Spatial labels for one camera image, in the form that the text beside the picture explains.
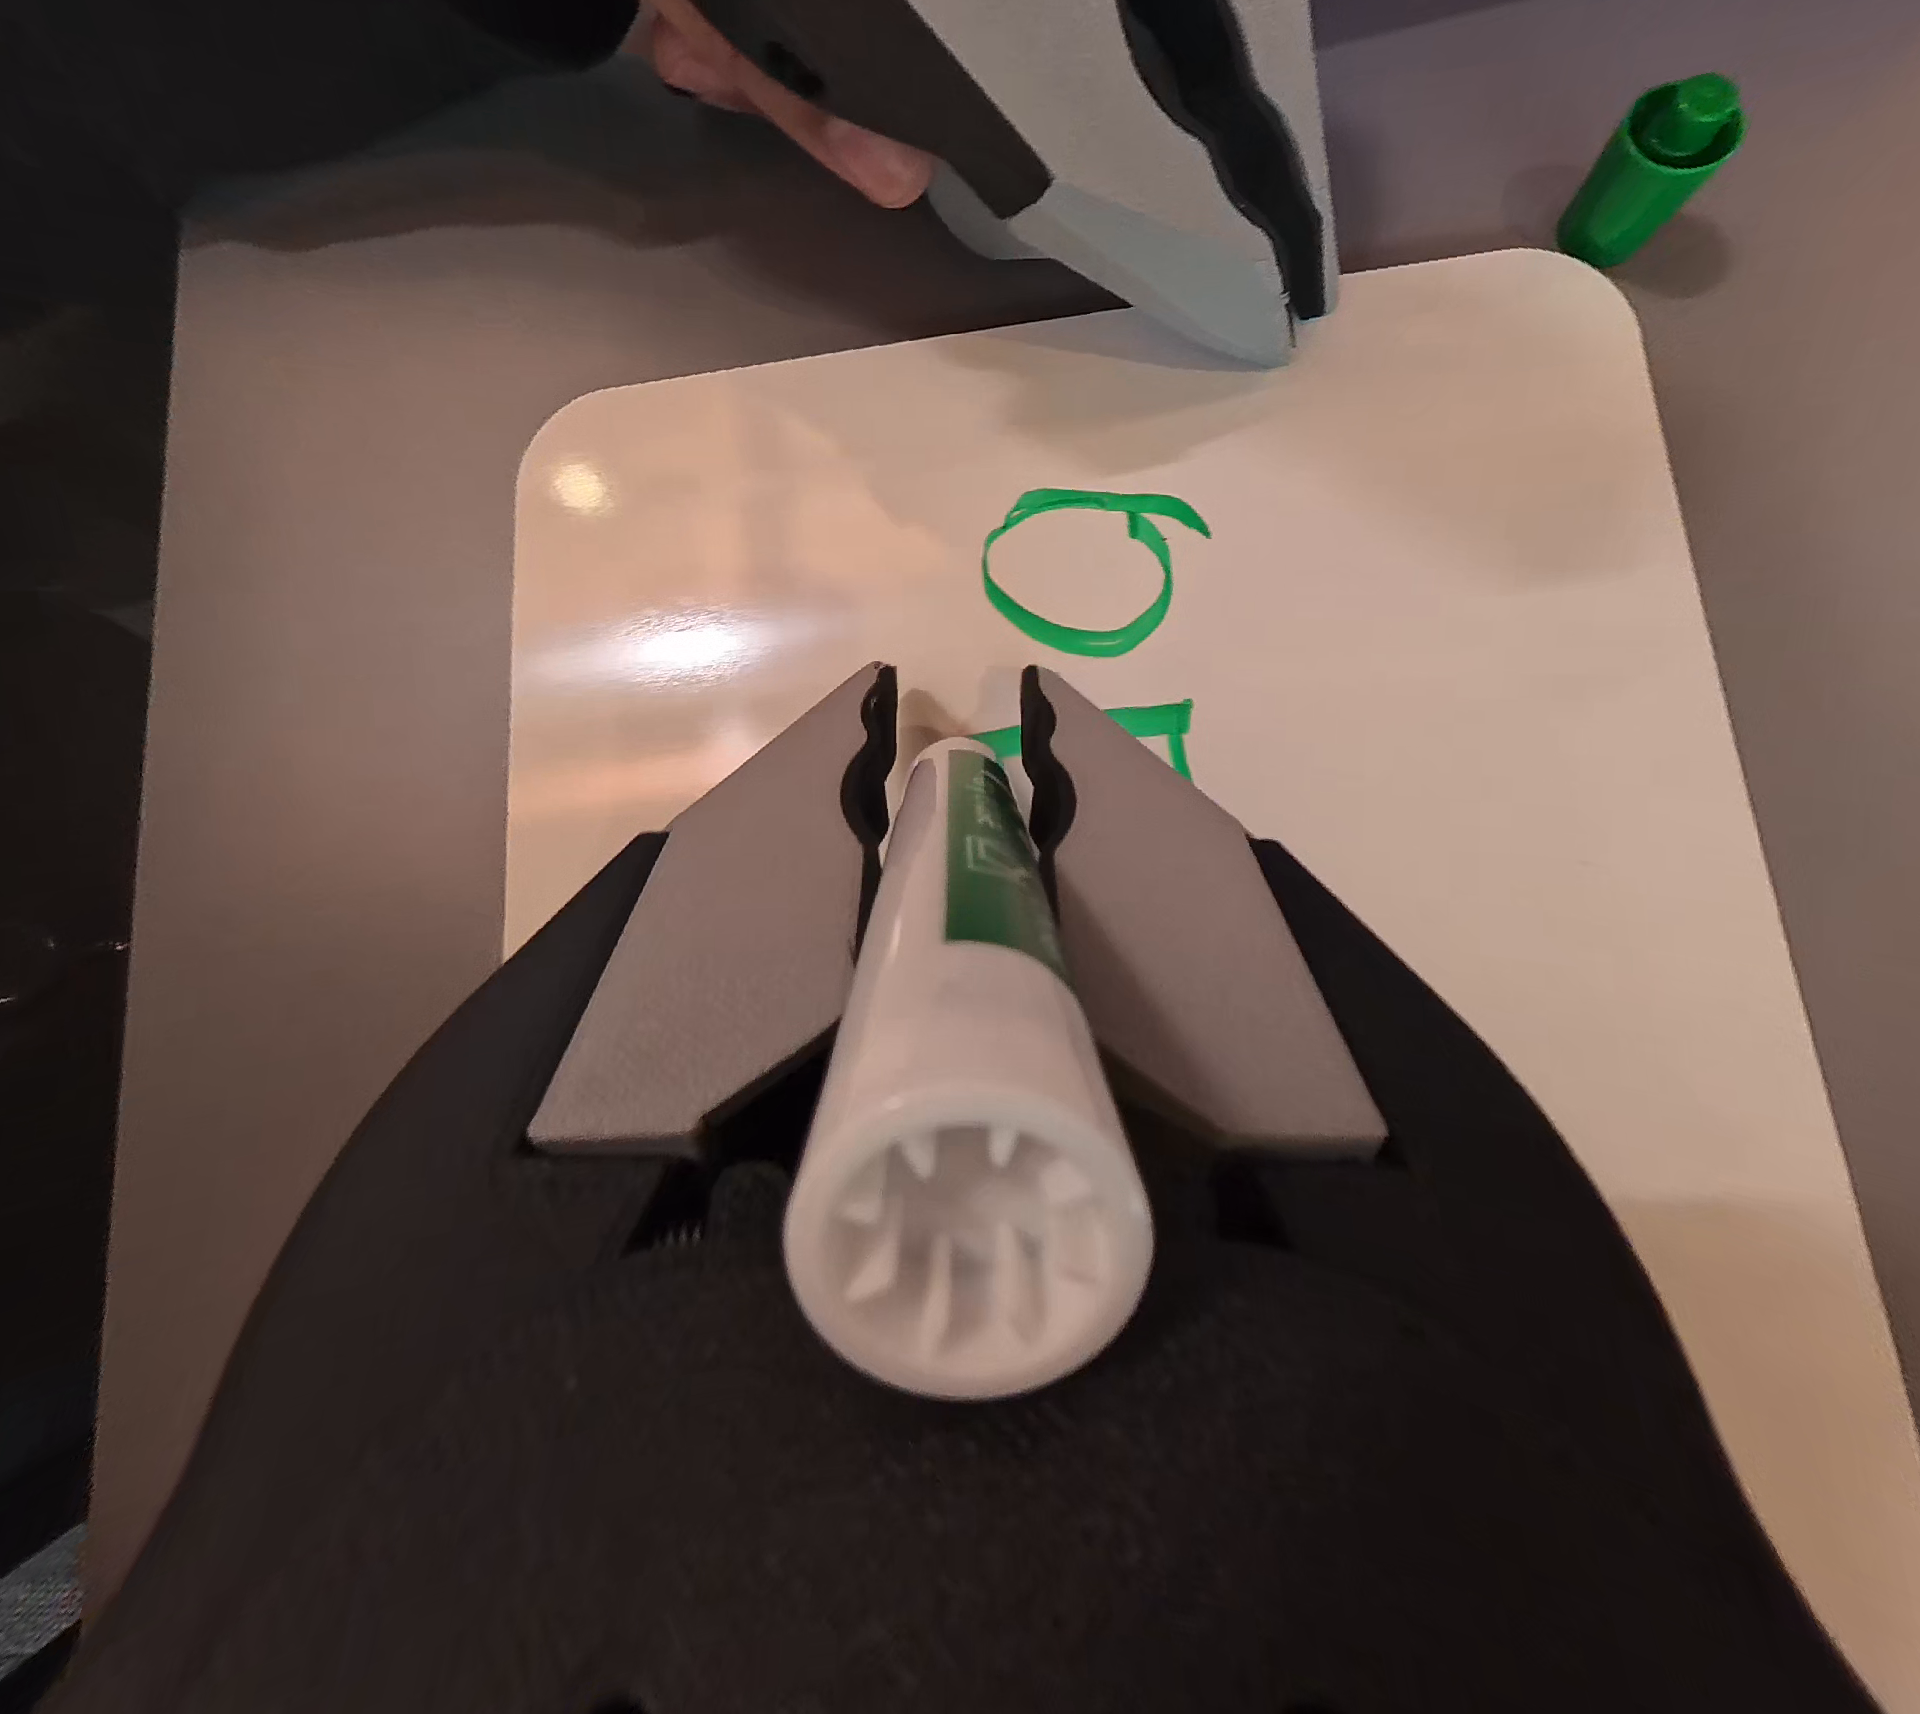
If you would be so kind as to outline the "white whiteboard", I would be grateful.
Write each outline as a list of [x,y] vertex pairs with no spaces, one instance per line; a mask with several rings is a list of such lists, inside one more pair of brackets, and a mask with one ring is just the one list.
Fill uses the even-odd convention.
[[860,664],[1194,705],[1281,841],[1542,1104],[1754,1510],[1917,1710],[1917,1433],[1643,334],[1512,249],[1345,278],[1292,365],[1139,312],[556,411],[516,485],[505,946]]

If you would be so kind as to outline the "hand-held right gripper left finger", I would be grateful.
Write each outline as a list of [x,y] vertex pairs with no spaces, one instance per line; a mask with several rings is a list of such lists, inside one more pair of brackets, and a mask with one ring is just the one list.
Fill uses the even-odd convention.
[[688,1154],[838,1024],[899,718],[899,670],[856,670],[675,816],[530,1120],[537,1149]]

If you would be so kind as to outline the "white green whiteboard marker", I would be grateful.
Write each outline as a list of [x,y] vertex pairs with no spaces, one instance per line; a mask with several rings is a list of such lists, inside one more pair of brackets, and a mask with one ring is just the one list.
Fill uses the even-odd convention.
[[1106,1353],[1147,1292],[1140,1166],[992,743],[929,743],[884,841],[782,1262],[879,1384],[974,1404]]

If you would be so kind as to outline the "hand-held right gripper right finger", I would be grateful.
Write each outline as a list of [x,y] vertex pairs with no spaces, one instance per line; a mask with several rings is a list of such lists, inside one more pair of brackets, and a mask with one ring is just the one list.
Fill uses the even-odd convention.
[[1247,828],[1058,670],[1021,674],[1021,764],[1106,1059],[1229,1149],[1377,1154],[1385,1118]]

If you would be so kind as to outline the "green marker cap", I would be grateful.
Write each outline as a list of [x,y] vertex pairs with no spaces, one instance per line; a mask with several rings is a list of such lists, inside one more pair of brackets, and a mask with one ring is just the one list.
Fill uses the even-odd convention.
[[1744,135],[1740,89],[1721,72],[1646,90],[1560,215],[1557,249],[1600,271],[1628,263],[1739,154]]

